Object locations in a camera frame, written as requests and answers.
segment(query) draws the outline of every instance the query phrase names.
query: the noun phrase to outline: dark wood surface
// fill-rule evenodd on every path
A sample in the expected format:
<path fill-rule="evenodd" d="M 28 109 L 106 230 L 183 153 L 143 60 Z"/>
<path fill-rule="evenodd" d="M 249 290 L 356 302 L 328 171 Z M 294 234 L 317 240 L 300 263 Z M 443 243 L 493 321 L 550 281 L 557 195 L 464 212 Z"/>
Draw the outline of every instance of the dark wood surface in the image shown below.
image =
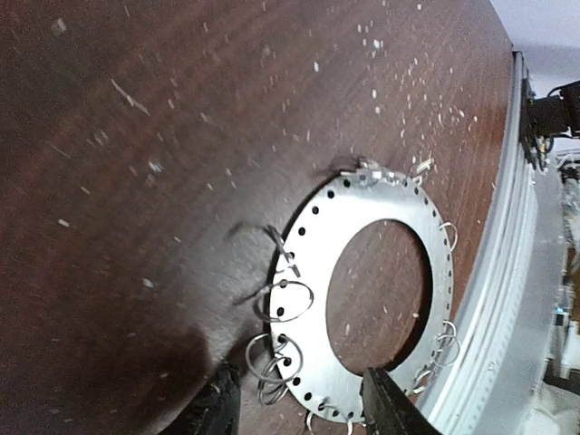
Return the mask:
<path fill-rule="evenodd" d="M 350 156 L 435 159 L 457 307 L 508 103 L 487 1 L 9 1 L 0 16 L 0 433 L 163 429 L 262 327 L 234 302 L 274 247 L 232 228 L 284 228 Z M 350 369 L 405 342 L 419 249 L 392 223 L 347 247 L 328 321 Z M 290 396 L 262 409 L 254 386 L 242 435 L 302 432 Z"/>

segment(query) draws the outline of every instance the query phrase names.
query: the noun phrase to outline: wood grain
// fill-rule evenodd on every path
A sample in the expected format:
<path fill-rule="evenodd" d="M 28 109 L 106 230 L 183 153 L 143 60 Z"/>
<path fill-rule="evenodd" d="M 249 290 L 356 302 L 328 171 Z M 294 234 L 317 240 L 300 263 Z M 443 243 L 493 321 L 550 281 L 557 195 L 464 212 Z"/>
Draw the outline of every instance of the wood grain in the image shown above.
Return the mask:
<path fill-rule="evenodd" d="M 284 228 L 337 159 L 435 159 L 457 308 L 508 104 L 487 1 L 8 2 L 0 24 L 0 432 L 162 430 L 262 327 L 234 302 L 274 246 L 232 228 Z M 328 320 L 351 369 L 411 330 L 416 248 L 376 224 L 343 254 Z M 254 383 L 241 433 L 301 433 Z"/>

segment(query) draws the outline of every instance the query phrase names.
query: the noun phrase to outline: metal ring plate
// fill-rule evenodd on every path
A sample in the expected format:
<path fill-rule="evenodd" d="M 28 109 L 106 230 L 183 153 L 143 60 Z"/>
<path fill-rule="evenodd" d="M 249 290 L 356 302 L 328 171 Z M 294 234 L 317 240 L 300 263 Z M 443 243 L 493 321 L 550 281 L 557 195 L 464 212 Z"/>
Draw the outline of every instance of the metal ring plate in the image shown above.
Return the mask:
<path fill-rule="evenodd" d="M 433 286 L 429 318 L 411 354 L 391 372 L 403 390 L 412 390 L 417 374 L 430 363 L 431 354 L 439 350 L 437 336 L 450 316 L 453 262 L 447 232 L 441 228 L 443 220 L 420 186 L 404 174 L 392 175 L 394 179 L 381 179 L 372 186 L 361 183 L 357 173 L 344 173 L 332 179 L 308 201 L 285 241 L 285 249 L 294 253 L 301 277 L 285 267 L 282 256 L 277 259 L 275 270 L 280 272 L 275 274 L 275 281 L 300 281 L 314 292 L 310 310 L 291 322 L 271 324 L 273 336 L 285 334 L 292 338 L 304 357 L 303 369 L 297 375 L 299 380 L 289 382 L 288 386 L 305 408 L 330 421 L 343 419 L 319 411 L 321 403 L 333 403 L 352 422 L 364 420 L 360 395 L 363 378 L 349 372 L 338 360 L 326 326 L 326 299 L 334 266 L 361 229 L 380 220 L 399 221 L 419 237 L 430 261 Z M 290 286 L 273 289 L 270 315 L 276 315 L 279 307 L 284 308 L 284 316 L 304 310 L 304 301 L 291 290 Z M 289 366 L 278 364 L 285 378 L 295 372 L 299 355 L 294 346 L 286 346 L 279 353 L 292 358 Z"/>

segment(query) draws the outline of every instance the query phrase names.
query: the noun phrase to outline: white debris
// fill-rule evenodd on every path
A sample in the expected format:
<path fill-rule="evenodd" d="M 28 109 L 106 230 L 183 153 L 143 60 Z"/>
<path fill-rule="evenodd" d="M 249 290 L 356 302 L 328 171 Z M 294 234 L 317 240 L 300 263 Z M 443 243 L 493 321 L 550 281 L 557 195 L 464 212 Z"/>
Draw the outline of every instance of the white debris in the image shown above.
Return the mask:
<path fill-rule="evenodd" d="M 111 83 L 112 83 L 113 87 L 117 90 L 117 92 L 120 93 L 123 97 L 125 97 L 125 100 L 127 100 L 127 102 L 129 103 L 129 105 L 131 107 L 135 107 L 136 109 L 139 109 L 140 111 L 142 111 L 143 113 L 145 113 L 147 116 L 151 116 L 151 114 L 149 113 L 149 111 L 147 110 L 147 108 L 143 104 L 141 104 L 140 102 L 138 102 L 137 100 L 135 100 L 133 97 L 131 97 L 128 93 L 126 93 L 117 84 L 117 82 L 115 82 L 113 79 L 111 79 Z"/>
<path fill-rule="evenodd" d="M 66 24 L 64 23 L 62 17 L 60 17 L 58 20 L 54 21 L 51 24 L 51 30 L 53 31 L 54 36 L 60 36 L 61 34 L 66 32 Z"/>
<path fill-rule="evenodd" d="M 163 167 L 161 166 L 160 163 L 154 163 L 151 160 L 149 160 L 149 168 L 156 173 L 161 173 L 163 172 Z"/>

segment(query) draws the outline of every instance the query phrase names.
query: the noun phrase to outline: machine part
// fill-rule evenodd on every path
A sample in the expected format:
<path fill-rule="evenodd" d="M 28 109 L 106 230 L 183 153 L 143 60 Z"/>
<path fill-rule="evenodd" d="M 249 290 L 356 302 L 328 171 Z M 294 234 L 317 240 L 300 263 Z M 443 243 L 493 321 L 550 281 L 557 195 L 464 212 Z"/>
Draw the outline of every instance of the machine part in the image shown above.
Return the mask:
<path fill-rule="evenodd" d="M 279 334 L 278 336 L 274 337 L 273 336 L 273 343 L 285 343 L 285 342 L 289 342 L 290 344 L 293 345 L 294 348 L 294 352 L 292 352 L 293 357 L 287 356 L 287 355 L 283 355 L 284 359 L 281 360 L 282 362 L 282 366 L 283 367 L 292 367 L 292 372 L 291 374 L 287 374 L 285 378 L 283 379 L 277 379 L 277 378 L 271 378 L 268 376 L 263 375 L 252 363 L 252 360 L 250 359 L 250 353 L 252 352 L 252 347 L 254 346 L 254 344 L 256 344 L 259 340 L 264 340 L 266 338 L 268 338 L 270 336 L 269 333 L 261 333 L 257 336 L 255 336 L 252 340 L 249 341 L 249 343 L 246 346 L 246 364 L 247 364 L 247 368 L 249 371 L 252 372 L 252 374 L 254 374 L 254 376 L 257 377 L 258 380 L 263 381 L 265 383 L 273 383 L 273 384 L 282 384 L 282 383 L 287 383 L 292 381 L 296 376 L 298 376 L 298 373 L 300 373 L 300 371 L 302 371 L 303 365 L 304 365 L 304 355 L 300 349 L 300 347 L 298 346 L 298 344 L 291 339 L 290 337 L 288 337 L 285 334 Z M 278 347 L 278 350 L 275 351 L 275 354 L 282 354 L 282 352 L 286 349 L 287 346 L 280 346 Z"/>
<path fill-rule="evenodd" d="M 362 401 L 369 435 L 440 435 L 386 370 L 369 369 L 362 380 Z"/>
<path fill-rule="evenodd" d="M 224 363 L 160 435 L 237 435 L 240 397 L 239 368 Z"/>
<path fill-rule="evenodd" d="M 417 401 L 446 435 L 518 433 L 546 368 L 566 263 L 562 187 L 553 166 L 532 180 L 518 147 L 524 71 L 517 53 L 497 188 L 455 319 L 461 353 Z"/>
<path fill-rule="evenodd" d="M 302 350 L 304 367 L 289 384 L 290 391 L 309 411 L 330 421 L 343 422 L 340 415 L 320 411 L 319 405 L 331 402 L 352 422 L 363 421 L 360 390 L 362 377 L 349 372 L 334 354 L 326 327 L 328 289 L 341 253 L 348 242 L 364 227 L 380 220 L 396 220 L 412 229 L 422 242 L 430 261 L 432 295 L 429 315 L 422 318 L 422 336 L 407 358 L 391 371 L 398 385 L 410 391 L 417 374 L 438 354 L 437 337 L 449 319 L 453 296 L 453 263 L 450 241 L 444 220 L 430 197 L 404 174 L 393 172 L 375 162 L 361 160 L 360 168 L 342 172 L 316 192 L 305 204 L 284 243 L 287 252 L 300 265 L 300 282 L 314 291 L 310 310 L 292 322 L 271 324 L 272 334 L 292 337 L 297 346 L 288 346 L 280 354 L 292 364 L 278 364 L 281 375 L 292 379 L 296 373 L 298 351 Z M 274 280 L 295 279 L 279 258 Z M 280 307 L 291 315 L 304 309 L 305 301 L 276 287 L 270 294 L 269 313 Z"/>

